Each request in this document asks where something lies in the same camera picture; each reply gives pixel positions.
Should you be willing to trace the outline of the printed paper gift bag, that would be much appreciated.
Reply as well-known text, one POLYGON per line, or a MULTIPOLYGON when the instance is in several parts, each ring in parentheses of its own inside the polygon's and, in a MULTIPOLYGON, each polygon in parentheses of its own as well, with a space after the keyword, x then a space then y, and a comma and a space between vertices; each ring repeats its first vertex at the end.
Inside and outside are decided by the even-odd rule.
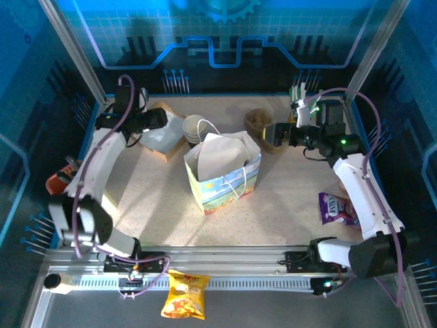
POLYGON ((205 215, 255 189, 261 149, 246 131, 220 133, 208 120, 205 139, 184 155, 188 181, 205 215))

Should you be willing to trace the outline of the white paper napkins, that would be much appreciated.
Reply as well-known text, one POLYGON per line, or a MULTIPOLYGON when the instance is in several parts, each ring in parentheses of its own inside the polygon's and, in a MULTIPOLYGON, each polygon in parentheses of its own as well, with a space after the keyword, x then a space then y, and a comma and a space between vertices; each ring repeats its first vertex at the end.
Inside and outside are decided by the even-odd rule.
POLYGON ((184 119, 167 112, 168 122, 163 128, 144 132, 139 143, 162 154, 168 153, 184 136, 182 124, 184 119))

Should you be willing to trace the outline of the stack of paper cups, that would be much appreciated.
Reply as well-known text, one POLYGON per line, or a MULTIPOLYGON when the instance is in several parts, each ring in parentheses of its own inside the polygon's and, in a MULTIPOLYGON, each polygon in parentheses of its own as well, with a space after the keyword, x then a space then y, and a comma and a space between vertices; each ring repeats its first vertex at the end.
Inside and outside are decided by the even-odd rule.
POLYGON ((190 115, 185 118, 182 129, 190 148, 201 143, 208 134, 208 124, 201 115, 190 115))

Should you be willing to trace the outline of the brown cardboard napkin box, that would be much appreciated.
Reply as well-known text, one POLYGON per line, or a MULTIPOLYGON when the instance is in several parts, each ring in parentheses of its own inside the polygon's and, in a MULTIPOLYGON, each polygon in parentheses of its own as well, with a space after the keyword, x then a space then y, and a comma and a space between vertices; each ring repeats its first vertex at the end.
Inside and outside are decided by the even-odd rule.
MULTIPOLYGON (((183 118, 184 120, 186 118, 184 115, 177 114, 169 105, 167 105, 164 102, 155 103, 154 106, 152 107, 152 109, 159 108, 159 107, 162 107, 166 112, 176 114, 177 116, 179 116, 180 118, 183 118)), ((177 144, 166 154, 162 154, 162 153, 155 151, 155 150, 149 150, 146 147, 143 147, 143 148, 145 150, 151 152, 152 154, 156 155, 157 157, 159 157, 160 159, 162 159, 166 163, 168 163, 173 158, 173 156, 179 151, 179 149, 183 146, 184 142, 185 142, 185 137, 183 136, 179 140, 179 142, 177 142, 177 144)))

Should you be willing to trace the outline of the purple snack packet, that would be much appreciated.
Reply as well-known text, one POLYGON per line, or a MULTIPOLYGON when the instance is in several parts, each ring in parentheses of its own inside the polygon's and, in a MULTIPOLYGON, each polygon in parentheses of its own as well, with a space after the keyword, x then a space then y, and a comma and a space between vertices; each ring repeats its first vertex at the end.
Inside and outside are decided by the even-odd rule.
POLYGON ((318 194, 322 224, 337 222, 346 226, 359 226, 358 216, 349 199, 321 192, 318 194))

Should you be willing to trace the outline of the orange white cutlery holder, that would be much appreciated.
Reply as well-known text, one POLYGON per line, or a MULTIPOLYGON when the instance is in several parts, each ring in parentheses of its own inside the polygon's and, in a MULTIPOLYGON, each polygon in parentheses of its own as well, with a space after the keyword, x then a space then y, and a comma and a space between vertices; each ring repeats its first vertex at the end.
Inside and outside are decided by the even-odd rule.
MULTIPOLYGON (((72 179, 76 176, 76 173, 78 172, 74 170, 71 165, 67 165, 58 171, 64 171, 65 173, 70 175, 72 179)), ((60 181, 56 173, 53 174, 50 178, 48 178, 45 184, 46 190, 49 192, 50 195, 62 194, 65 191, 66 187, 69 185, 60 181)))

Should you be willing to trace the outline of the bottle with black cap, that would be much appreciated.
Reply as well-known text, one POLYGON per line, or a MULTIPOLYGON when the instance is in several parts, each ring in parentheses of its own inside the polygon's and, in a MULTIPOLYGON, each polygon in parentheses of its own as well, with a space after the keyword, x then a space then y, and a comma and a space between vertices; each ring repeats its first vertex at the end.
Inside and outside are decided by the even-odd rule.
POLYGON ((51 273, 44 279, 44 288, 51 293, 66 295, 76 288, 76 280, 66 273, 51 273))

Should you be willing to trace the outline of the yellow chips bag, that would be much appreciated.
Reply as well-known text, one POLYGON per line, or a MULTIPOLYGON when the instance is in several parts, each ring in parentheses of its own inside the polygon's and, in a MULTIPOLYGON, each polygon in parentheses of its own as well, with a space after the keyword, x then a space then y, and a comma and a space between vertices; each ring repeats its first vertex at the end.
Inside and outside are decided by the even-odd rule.
POLYGON ((205 319, 205 290, 210 276, 169 270, 169 294, 160 312, 164 318, 205 319))

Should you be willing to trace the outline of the aluminium frame post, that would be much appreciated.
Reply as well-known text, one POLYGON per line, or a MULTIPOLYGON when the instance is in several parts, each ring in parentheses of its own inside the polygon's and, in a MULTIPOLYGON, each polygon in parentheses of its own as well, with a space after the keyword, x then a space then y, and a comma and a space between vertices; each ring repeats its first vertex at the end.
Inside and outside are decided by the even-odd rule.
POLYGON ((61 9, 52 0, 38 0, 38 3, 97 103, 105 105, 107 102, 106 93, 61 9))
POLYGON ((361 89, 409 4, 410 0, 393 0, 348 85, 349 89, 361 89))

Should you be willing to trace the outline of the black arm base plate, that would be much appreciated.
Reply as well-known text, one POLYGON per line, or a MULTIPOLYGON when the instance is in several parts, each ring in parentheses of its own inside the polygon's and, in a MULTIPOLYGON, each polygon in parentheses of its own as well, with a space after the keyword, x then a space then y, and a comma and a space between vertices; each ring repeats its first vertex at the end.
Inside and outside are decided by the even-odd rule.
POLYGON ((164 269, 165 260, 161 259, 164 255, 165 253, 161 251, 142 251, 137 255, 138 259, 155 257, 158 257, 158 259, 138 264, 106 256, 103 271, 105 273, 127 273, 136 270, 139 273, 160 273, 164 269))
POLYGON ((279 264, 285 265, 287 273, 347 273, 348 270, 339 264, 317 262, 307 252, 287 251, 279 264))

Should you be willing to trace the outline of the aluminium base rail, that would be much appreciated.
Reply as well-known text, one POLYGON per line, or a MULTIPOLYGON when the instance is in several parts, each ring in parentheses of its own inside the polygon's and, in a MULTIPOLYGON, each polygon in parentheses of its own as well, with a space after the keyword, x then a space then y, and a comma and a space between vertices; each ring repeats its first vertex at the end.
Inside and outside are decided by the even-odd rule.
MULTIPOLYGON (((253 247, 146 247, 143 251, 161 251, 165 255, 164 269, 160 273, 105 273, 107 255, 93 251, 78 259, 71 249, 52 249, 47 252, 44 263, 48 273, 66 273, 76 282, 84 275, 115 275, 133 282, 143 277, 154 277, 148 286, 150 291, 169 289, 168 270, 173 269, 191 275, 212 277, 309 277, 313 295, 323 295, 338 290, 352 278, 357 277, 346 266, 347 273, 287 273, 286 266, 279 264, 287 251, 307 252, 305 247, 253 246, 253 247)), ((125 297, 138 296, 141 292, 118 291, 125 297)))

